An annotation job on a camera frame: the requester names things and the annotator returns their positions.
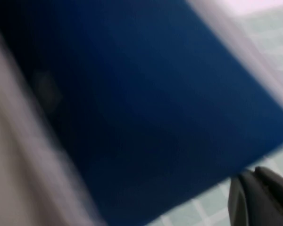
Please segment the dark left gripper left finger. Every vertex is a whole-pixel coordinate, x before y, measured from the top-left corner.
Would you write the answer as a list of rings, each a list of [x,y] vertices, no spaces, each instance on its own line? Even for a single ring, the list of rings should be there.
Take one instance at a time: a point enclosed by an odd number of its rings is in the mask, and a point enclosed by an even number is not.
[[[254,171],[231,179],[228,212],[232,226],[283,226],[283,216]]]

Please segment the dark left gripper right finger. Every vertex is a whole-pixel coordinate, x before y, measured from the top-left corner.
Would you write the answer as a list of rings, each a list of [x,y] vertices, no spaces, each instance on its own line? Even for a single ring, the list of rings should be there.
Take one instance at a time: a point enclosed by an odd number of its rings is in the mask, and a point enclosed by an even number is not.
[[[256,167],[254,174],[283,216],[283,177],[266,167]]]

